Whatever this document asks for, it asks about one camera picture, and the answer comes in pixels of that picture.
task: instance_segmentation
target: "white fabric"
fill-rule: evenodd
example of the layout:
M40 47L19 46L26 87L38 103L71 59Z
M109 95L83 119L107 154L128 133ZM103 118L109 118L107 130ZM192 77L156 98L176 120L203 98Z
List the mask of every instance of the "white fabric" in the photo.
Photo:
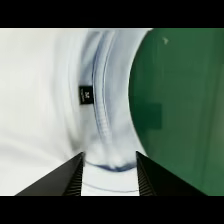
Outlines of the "white fabric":
M116 168L135 162L133 150L142 148L130 118L127 87L131 63L145 33L141 29L0 29L0 195L17 194L80 151L86 151L87 161L96 165ZM110 47L112 40L115 47ZM103 61L106 72L101 72ZM116 80L122 73L123 91L119 93ZM106 94L100 95L104 82ZM79 84L93 84L98 103L80 106ZM123 100L114 104L111 97L118 96L112 96L113 92ZM102 110L105 100L108 104ZM116 107L122 105L117 113ZM118 120L124 122L121 127L129 125L127 135ZM104 183L101 169L91 168L101 179L99 184L89 181L87 167L94 166L86 165L85 182L100 189ZM120 179L125 172L116 174ZM126 176L132 180L133 174ZM135 191L136 181L126 190Z

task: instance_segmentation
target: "size label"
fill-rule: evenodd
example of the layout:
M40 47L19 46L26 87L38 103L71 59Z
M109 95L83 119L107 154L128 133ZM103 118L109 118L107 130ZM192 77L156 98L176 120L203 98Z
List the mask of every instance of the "size label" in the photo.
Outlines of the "size label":
M80 104L93 104L93 87L92 86L79 86Z

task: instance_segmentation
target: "green background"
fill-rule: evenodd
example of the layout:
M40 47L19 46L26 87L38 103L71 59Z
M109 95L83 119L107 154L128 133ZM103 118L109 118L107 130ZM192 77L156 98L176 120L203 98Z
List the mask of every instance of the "green background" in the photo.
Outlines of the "green background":
M224 29L149 32L129 100L148 156L204 193L224 195Z

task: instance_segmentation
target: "black label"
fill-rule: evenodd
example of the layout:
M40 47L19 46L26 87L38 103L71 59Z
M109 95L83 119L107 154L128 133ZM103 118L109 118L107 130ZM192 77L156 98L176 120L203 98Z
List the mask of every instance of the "black label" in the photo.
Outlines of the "black label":
M79 87L80 104L93 104L93 87L92 86L80 86Z

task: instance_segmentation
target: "green table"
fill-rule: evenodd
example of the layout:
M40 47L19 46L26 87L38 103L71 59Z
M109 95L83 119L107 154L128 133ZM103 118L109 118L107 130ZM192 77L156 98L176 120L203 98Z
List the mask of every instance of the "green table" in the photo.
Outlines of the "green table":
M224 29L157 28L132 66L133 123L148 156L224 195Z

